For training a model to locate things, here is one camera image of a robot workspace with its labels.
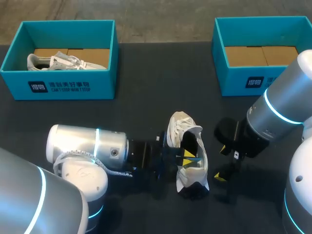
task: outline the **shoe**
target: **shoe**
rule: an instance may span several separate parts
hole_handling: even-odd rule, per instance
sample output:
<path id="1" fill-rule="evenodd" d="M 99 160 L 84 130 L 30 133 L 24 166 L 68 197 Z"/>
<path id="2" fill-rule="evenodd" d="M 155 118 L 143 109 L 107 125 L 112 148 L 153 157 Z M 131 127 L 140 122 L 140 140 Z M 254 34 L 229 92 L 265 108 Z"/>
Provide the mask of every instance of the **shoe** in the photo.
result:
<path id="1" fill-rule="evenodd" d="M 65 55 L 60 51 L 55 56 L 47 58 L 30 54 L 27 57 L 27 67 L 29 71 L 106 69 L 101 65 L 85 62 L 75 56 Z"/>
<path id="2" fill-rule="evenodd" d="M 209 191 L 207 181 L 208 159 L 204 143 L 201 139 L 203 128 L 184 112 L 175 112 L 170 118 L 167 130 L 167 144 L 173 148 L 183 148 L 200 161 L 183 160 L 176 174 L 176 189 L 180 193 L 185 190 L 185 196 L 201 196 Z"/>

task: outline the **concrete floor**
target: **concrete floor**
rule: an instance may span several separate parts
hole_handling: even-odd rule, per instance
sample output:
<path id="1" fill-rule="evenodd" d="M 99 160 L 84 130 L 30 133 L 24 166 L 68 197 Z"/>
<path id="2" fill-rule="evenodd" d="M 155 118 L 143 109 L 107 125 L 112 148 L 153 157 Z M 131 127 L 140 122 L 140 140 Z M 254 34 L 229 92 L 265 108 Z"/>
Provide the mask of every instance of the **concrete floor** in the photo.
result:
<path id="1" fill-rule="evenodd" d="M 215 17 L 305 15 L 311 0 L 0 0 L 0 44 L 23 20 L 106 20 L 119 42 L 211 40 Z"/>

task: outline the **cable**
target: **cable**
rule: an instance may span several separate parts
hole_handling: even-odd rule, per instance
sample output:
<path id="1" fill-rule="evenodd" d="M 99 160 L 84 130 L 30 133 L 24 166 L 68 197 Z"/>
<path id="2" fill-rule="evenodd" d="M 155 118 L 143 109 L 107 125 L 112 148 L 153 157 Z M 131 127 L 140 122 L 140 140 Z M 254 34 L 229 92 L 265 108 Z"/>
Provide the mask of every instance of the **cable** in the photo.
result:
<path id="1" fill-rule="evenodd" d="M 112 170 L 108 169 L 97 157 L 94 157 L 93 154 L 90 154 L 88 152 L 81 151 L 81 150 L 71 150 L 71 151 L 67 151 L 67 152 L 60 154 L 57 157 L 57 159 L 55 160 L 55 163 L 53 164 L 53 170 L 54 170 L 55 175 L 59 176 L 59 174 L 60 174 L 59 173 L 59 165 L 63 164 L 67 160 L 85 161 L 84 159 L 79 158 L 79 157 L 68 157 L 68 156 L 72 156 L 72 155 L 77 155 L 77 156 L 83 157 L 87 160 L 90 160 L 91 162 L 93 162 L 96 165 L 103 168 L 107 174 L 110 174 L 113 176 L 132 177 L 131 172 L 116 172 L 116 171 L 112 171 Z"/>

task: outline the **teal box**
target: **teal box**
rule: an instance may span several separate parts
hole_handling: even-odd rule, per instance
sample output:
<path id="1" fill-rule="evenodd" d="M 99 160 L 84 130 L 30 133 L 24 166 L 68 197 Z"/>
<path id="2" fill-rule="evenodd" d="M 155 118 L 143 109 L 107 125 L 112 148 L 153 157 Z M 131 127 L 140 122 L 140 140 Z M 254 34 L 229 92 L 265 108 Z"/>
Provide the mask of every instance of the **teal box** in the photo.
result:
<path id="1" fill-rule="evenodd" d="M 28 71 L 27 56 L 36 48 L 110 49 L 109 64 L 107 70 Z M 113 99 L 117 64 L 114 20 L 24 21 L 0 73 L 15 100 Z"/>
<path id="2" fill-rule="evenodd" d="M 261 95 L 287 66 L 230 67 L 226 46 L 295 46 L 301 53 L 312 49 L 312 25 L 304 16 L 215 19 L 212 55 L 222 95 Z M 250 80 L 260 84 L 247 87 Z"/>

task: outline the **dark tabletop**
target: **dark tabletop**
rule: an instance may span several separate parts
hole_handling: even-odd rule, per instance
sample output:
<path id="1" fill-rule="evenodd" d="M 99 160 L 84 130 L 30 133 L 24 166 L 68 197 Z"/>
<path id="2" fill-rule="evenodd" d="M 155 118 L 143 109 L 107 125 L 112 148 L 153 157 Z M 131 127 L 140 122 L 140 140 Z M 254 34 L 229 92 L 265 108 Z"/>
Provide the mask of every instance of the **dark tabletop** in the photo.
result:
<path id="1" fill-rule="evenodd" d="M 0 62 L 8 46 L 0 46 Z M 298 128 L 247 158 L 226 190 L 214 183 L 227 162 L 213 136 L 222 117 L 243 118 L 257 97 L 222 97 L 210 42 L 121 44 L 114 100 L 14 101 L 0 79 L 0 147 L 49 171 L 45 146 L 54 124 L 125 132 L 154 139 L 175 111 L 203 127 L 210 194 L 187 200 L 170 183 L 160 197 L 142 181 L 109 177 L 98 233 L 282 234 L 281 208 L 290 160 L 301 141 Z"/>

